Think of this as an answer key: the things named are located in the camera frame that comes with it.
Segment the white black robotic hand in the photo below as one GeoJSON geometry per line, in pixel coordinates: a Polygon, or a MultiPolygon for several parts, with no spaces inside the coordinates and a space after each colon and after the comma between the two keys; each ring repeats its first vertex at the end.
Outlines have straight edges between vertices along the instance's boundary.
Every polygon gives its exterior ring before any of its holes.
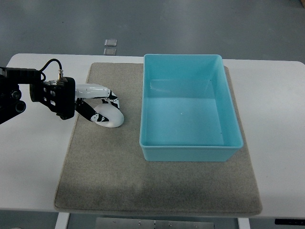
{"type": "Polygon", "coordinates": [[[107,87],[95,83],[77,84],[75,98],[77,98],[75,110],[91,122],[106,122],[107,118],[96,112],[83,98],[102,98],[103,104],[110,104],[120,109],[118,97],[107,87]]]}

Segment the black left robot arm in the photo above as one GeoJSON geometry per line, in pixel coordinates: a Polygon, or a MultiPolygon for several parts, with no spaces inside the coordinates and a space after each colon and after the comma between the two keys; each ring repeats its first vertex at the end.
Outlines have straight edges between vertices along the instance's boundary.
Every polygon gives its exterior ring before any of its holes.
{"type": "Polygon", "coordinates": [[[99,84],[76,84],[59,70],[58,80],[46,81],[36,69],[0,69],[0,122],[4,123],[23,113],[26,104],[21,100],[20,84],[29,85],[30,98],[48,107],[62,120],[78,112],[85,119],[100,126],[115,128],[124,122],[118,97],[99,84]]]}

